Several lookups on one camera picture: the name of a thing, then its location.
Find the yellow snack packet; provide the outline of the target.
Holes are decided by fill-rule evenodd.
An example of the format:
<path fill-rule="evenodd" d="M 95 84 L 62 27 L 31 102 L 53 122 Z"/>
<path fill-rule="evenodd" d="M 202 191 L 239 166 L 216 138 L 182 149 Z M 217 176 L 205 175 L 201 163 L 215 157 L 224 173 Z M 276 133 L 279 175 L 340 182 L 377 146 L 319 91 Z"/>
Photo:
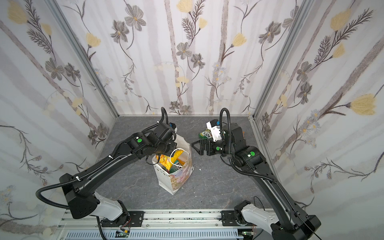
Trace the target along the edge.
<path fill-rule="evenodd" d="M 184 150 L 176 150 L 171 157 L 161 155 L 158 157 L 158 164 L 168 173 L 173 173 L 179 170 L 185 162 L 180 159 L 180 156 L 184 153 Z"/>

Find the white cartoon paper gift bag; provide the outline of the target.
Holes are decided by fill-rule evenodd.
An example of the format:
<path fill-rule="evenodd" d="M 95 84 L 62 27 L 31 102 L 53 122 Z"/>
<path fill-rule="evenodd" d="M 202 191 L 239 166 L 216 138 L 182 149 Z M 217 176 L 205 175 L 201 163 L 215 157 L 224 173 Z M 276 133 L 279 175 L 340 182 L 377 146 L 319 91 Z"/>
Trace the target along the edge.
<path fill-rule="evenodd" d="M 158 157 L 160 156 L 154 156 L 152 159 L 159 186 L 171 195 L 174 195 L 182 188 L 194 171 L 190 144 L 179 135 L 177 135 L 175 142 L 177 143 L 177 148 L 170 155 L 165 156 L 171 157 L 176 150 L 184 150 L 180 159 L 184 161 L 185 164 L 179 170 L 173 173 L 168 173 L 158 164 Z"/>

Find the green Fox's candy bag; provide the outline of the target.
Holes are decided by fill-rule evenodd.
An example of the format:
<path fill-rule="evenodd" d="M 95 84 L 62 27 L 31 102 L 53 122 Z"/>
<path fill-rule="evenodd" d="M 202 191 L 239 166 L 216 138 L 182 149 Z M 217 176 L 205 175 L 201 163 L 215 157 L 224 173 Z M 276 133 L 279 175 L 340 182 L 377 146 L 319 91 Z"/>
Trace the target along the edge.
<path fill-rule="evenodd" d="M 212 133 L 209 129 L 204 130 L 203 132 L 199 133 L 200 139 L 212 139 Z"/>

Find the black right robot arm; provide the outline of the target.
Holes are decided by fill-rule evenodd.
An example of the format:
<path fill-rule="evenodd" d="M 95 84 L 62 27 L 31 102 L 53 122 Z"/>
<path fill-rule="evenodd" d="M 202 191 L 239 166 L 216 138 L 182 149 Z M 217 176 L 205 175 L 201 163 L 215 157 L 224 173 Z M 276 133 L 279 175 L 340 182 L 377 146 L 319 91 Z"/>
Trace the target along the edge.
<path fill-rule="evenodd" d="M 249 201 L 234 208 L 241 224 L 253 224 L 275 240 L 308 240 L 315 235 L 321 221 L 308 215 L 288 194 L 266 158 L 254 146 L 249 146 L 238 124 L 221 127 L 221 139 L 202 139 L 192 143 L 199 155 L 219 155 L 229 159 L 230 166 L 239 174 L 250 177 L 273 208 L 264 211 Z"/>

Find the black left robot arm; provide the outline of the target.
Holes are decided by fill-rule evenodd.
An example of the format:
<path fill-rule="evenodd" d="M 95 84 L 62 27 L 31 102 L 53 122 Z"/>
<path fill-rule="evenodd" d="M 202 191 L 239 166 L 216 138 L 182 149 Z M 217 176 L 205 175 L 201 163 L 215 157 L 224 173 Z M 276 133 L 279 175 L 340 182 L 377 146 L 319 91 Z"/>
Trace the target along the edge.
<path fill-rule="evenodd" d="M 126 219 L 128 210 L 121 201 L 112 201 L 96 192 L 120 170 L 142 158 L 170 153 L 175 146 L 176 124 L 158 123 L 154 130 L 134 133 L 121 141 L 103 160 L 75 175 L 64 174 L 63 192 L 74 219 L 95 216 L 109 221 Z"/>

